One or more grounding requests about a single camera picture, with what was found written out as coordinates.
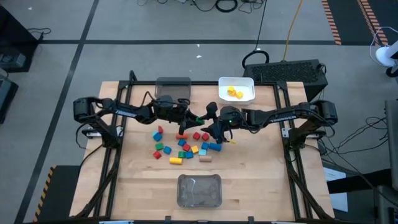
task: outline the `green block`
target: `green block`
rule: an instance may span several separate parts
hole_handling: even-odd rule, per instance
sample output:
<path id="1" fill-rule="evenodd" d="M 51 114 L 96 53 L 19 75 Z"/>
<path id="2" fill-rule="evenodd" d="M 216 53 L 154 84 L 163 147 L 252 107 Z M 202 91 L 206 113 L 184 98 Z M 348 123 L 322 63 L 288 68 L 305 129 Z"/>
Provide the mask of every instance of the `green block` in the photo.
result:
<path id="1" fill-rule="evenodd" d="M 156 149 L 156 150 L 162 150 L 162 149 L 163 149 L 163 143 L 157 143 L 157 144 L 155 145 L 155 149 Z"/>
<path id="2" fill-rule="evenodd" d="M 200 120 L 199 118 L 197 118 L 197 122 L 201 122 L 201 124 L 205 124 L 204 120 Z"/>
<path id="3" fill-rule="evenodd" d="M 178 152 L 178 158 L 184 159 L 185 158 L 185 152 L 183 152 L 183 151 Z"/>

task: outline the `red block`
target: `red block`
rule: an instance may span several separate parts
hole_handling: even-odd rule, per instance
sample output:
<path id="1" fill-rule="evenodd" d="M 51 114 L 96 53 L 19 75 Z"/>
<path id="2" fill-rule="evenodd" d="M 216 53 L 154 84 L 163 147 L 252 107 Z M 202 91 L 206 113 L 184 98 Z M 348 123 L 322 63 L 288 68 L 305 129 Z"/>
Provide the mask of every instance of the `red block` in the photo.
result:
<path id="1" fill-rule="evenodd" d="M 193 138 L 194 140 L 199 140 L 200 139 L 200 134 L 199 133 L 193 133 Z"/>
<path id="2" fill-rule="evenodd" d="M 188 139 L 188 135 L 187 134 L 181 135 L 181 134 L 177 133 L 177 134 L 175 134 L 175 138 L 178 139 L 178 140 L 180 140 L 180 139 Z"/>
<path id="3" fill-rule="evenodd" d="M 185 144 L 184 146 L 182 146 L 182 149 L 184 150 L 184 151 L 189 151 L 189 149 L 191 148 L 191 146 L 190 145 L 188 145 L 188 144 Z"/>
<path id="4" fill-rule="evenodd" d="M 154 157 L 155 157 L 156 159 L 159 159 L 160 157 L 162 157 L 162 155 L 161 155 L 160 152 L 156 151 L 156 152 L 154 152 Z"/>
<path id="5" fill-rule="evenodd" d="M 201 138 L 202 138 L 204 141 L 207 141 L 207 140 L 209 140 L 209 134 L 207 134 L 207 133 L 202 134 L 202 135 L 201 135 Z"/>
<path id="6" fill-rule="evenodd" d="M 163 134 L 163 128 L 161 126 L 157 127 L 157 132 L 159 132 L 160 134 Z"/>

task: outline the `gray floor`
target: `gray floor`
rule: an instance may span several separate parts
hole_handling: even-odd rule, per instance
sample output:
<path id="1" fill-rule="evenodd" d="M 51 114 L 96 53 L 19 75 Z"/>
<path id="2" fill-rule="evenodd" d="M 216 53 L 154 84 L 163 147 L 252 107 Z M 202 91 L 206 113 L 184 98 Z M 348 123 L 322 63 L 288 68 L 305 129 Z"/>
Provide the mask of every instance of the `gray floor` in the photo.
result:
<path id="1" fill-rule="evenodd" d="M 261 11 L 245 14 L 234 11 L 204 13 L 189 2 L 169 0 L 161 5 L 150 0 L 139 7 L 135 0 L 99 0 L 88 39 L 173 40 L 173 39 L 251 39 L 255 40 Z M 212 1 L 203 2 L 206 8 Z M 3 0 L 0 1 L 24 26 L 50 27 L 48 40 L 80 39 L 93 0 Z M 299 0 L 269 0 L 261 39 L 284 40 Z M 305 1 L 292 31 L 292 40 L 333 40 L 320 1 Z M 83 151 L 74 142 L 78 126 L 72 118 L 72 101 L 96 96 L 101 82 L 127 79 L 134 70 L 139 80 L 157 77 L 190 77 L 217 80 L 241 77 L 242 58 L 253 45 L 85 45 L 66 102 L 55 130 L 42 173 L 30 202 L 25 221 L 31 221 L 50 166 L 81 162 Z M 271 62 L 279 62 L 283 45 L 260 45 Z M 0 220 L 14 221 L 19 205 L 43 144 L 76 45 L 41 45 L 27 73 L 10 74 L 20 88 L 0 127 Z M 325 99 L 336 103 L 339 123 L 335 126 L 337 144 L 364 125 L 368 116 L 384 116 L 383 101 L 397 98 L 394 79 L 372 62 L 367 47 L 335 45 L 291 45 L 287 60 L 319 58 L 327 65 L 329 85 Z M 251 58 L 248 63 L 263 61 Z M 352 140 L 342 151 L 378 144 L 384 131 L 369 130 Z M 341 159 L 332 158 L 351 168 Z M 389 167 L 387 145 L 345 156 L 361 172 Z"/>

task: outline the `wooden tabletop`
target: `wooden tabletop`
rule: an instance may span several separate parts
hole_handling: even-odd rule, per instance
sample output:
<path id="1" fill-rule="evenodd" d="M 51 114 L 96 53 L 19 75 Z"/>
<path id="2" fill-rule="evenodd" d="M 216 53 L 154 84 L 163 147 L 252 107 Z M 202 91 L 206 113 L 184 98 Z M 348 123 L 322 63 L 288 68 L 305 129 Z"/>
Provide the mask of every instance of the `wooden tabletop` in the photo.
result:
<path id="1" fill-rule="evenodd" d="M 117 82 L 103 82 L 100 98 L 115 98 Z M 133 86 L 130 104 L 139 105 L 146 91 L 154 93 L 155 86 Z M 288 83 L 290 102 L 296 105 L 306 101 L 302 83 Z M 283 94 L 280 94 L 282 106 Z M 218 99 L 217 86 L 192 86 L 190 109 L 197 115 L 206 113 L 206 105 Z M 273 88 L 256 86 L 256 99 L 245 108 L 257 110 L 276 109 Z M 110 123 L 111 115 L 103 117 Z M 295 120 L 300 126 L 304 120 Z M 172 148 L 171 155 L 162 152 L 156 160 L 155 141 L 152 132 L 161 125 L 164 129 L 162 142 Z M 201 146 L 192 134 L 200 128 L 188 129 L 188 144 Z M 157 120 L 150 125 L 127 119 L 123 150 L 119 165 L 118 182 L 114 195 L 112 219 L 164 220 L 170 215 L 173 220 L 245 221 L 253 216 L 256 221 L 293 221 L 294 213 L 288 175 L 283 155 L 279 124 L 270 124 L 257 134 L 234 130 L 237 144 L 223 144 L 221 152 L 208 150 L 213 162 L 199 162 L 198 156 L 184 159 L 181 166 L 169 164 L 169 157 L 177 157 L 181 147 L 177 145 L 177 124 Z M 101 139 L 88 141 L 85 155 L 101 144 Z M 306 144 L 317 146 L 315 140 Z M 100 179 L 105 150 L 93 154 L 81 169 L 70 215 L 77 214 L 89 201 Z M 307 187 L 323 209 L 334 217 L 330 195 L 323 173 L 320 154 L 313 148 L 301 150 Z M 222 179 L 223 202 L 218 208 L 182 208 L 177 205 L 177 178 L 181 174 L 218 174 Z M 297 191 L 301 216 L 305 217 L 302 195 Z M 108 193 L 104 193 L 101 214 L 104 214 Z"/>

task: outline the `white container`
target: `white container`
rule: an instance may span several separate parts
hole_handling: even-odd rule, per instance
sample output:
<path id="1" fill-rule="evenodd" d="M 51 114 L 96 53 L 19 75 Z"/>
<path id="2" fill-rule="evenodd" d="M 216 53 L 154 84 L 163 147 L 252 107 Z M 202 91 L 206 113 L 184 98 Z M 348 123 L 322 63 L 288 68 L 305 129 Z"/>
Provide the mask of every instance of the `white container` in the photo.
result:
<path id="1" fill-rule="evenodd" d="M 229 96 L 229 86 L 233 86 L 237 92 L 243 92 L 243 97 L 238 99 L 235 96 Z M 249 105 L 256 97 L 254 81 L 252 78 L 221 77 L 218 79 L 218 96 L 226 105 Z"/>

